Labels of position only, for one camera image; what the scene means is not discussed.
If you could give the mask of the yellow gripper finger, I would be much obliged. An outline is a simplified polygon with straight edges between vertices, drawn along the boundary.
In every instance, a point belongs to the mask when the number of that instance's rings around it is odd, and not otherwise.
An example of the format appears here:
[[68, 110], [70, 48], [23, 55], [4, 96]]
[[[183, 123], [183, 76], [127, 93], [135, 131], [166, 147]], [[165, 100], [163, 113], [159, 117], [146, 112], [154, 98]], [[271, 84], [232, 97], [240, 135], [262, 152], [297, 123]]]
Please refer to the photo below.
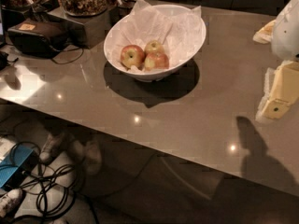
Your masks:
[[281, 119], [299, 99], [299, 62], [283, 61], [277, 69], [268, 68], [263, 92], [256, 120], [270, 122]]
[[270, 43], [272, 41], [272, 33], [275, 22], [275, 20], [268, 22], [264, 27], [255, 33], [253, 40], [261, 44]]

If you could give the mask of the white rounded gripper body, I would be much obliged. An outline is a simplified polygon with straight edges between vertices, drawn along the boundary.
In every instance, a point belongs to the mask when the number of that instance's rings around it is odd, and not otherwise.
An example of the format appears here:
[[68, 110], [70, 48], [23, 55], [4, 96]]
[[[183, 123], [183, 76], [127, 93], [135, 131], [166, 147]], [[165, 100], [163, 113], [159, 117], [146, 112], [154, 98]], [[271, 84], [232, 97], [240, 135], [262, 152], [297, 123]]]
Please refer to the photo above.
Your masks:
[[271, 49], [282, 60], [299, 60], [299, 0], [290, 0], [278, 14]]

